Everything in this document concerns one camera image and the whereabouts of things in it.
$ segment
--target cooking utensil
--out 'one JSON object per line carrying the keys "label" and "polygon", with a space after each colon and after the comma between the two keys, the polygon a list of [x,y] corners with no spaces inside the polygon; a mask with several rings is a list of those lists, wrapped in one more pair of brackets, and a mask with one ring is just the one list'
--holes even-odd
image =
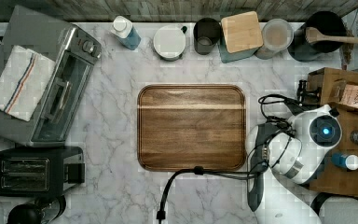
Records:
{"label": "cooking utensil", "polygon": [[300,62],[310,62],[321,54],[333,52],[342,46],[341,42],[332,41],[309,43],[306,38],[308,27],[315,27],[325,35],[347,35],[347,30],[342,19],[334,12],[320,11],[313,14],[295,31],[295,38],[288,48],[290,55]]}
{"label": "cooking utensil", "polygon": [[306,29],[306,38],[310,44],[319,41],[336,41],[342,43],[358,44],[358,37],[324,35],[315,27]]}
{"label": "cooking utensil", "polygon": [[158,29],[153,38],[156,53],[166,61],[175,61],[181,58],[186,47],[186,31],[187,27],[179,28],[174,25]]}
{"label": "cooking utensil", "polygon": [[222,35],[222,27],[212,18],[203,18],[194,26],[194,49],[198,54],[209,54]]}
{"label": "cooking utensil", "polygon": [[245,98],[231,85],[152,85],[138,96],[138,161],[147,170],[245,162]]}

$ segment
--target toaster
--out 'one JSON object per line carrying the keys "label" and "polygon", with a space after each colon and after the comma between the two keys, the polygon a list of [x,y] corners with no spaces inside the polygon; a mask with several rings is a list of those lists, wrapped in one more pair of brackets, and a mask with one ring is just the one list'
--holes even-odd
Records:
{"label": "toaster", "polygon": [[101,44],[76,25],[15,6],[0,46],[0,76],[13,46],[55,62],[54,72],[30,121],[0,111],[0,136],[27,147],[63,146]]}
{"label": "toaster", "polygon": [[0,151],[0,196],[59,197],[85,182],[80,147]]}

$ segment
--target wooden spoon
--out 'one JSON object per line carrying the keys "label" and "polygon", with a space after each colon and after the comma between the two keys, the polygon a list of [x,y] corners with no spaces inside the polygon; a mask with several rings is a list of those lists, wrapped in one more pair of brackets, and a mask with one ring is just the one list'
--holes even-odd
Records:
{"label": "wooden spoon", "polygon": [[305,31],[307,41],[312,44],[319,41],[336,41],[343,43],[358,44],[358,37],[324,35],[314,27],[308,27]]}

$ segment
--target white towel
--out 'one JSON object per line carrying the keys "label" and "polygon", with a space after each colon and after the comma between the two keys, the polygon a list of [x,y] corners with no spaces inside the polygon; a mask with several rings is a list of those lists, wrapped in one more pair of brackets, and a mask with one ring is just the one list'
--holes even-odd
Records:
{"label": "white towel", "polygon": [[14,46],[0,76],[0,110],[29,121],[53,74],[55,62]]}

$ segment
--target wooden cutting board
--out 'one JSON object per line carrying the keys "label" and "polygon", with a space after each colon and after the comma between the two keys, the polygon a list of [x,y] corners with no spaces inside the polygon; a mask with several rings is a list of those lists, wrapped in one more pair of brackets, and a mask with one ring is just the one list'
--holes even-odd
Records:
{"label": "wooden cutting board", "polygon": [[232,85],[151,85],[138,96],[138,161],[147,170],[236,170],[245,152],[245,98]]}

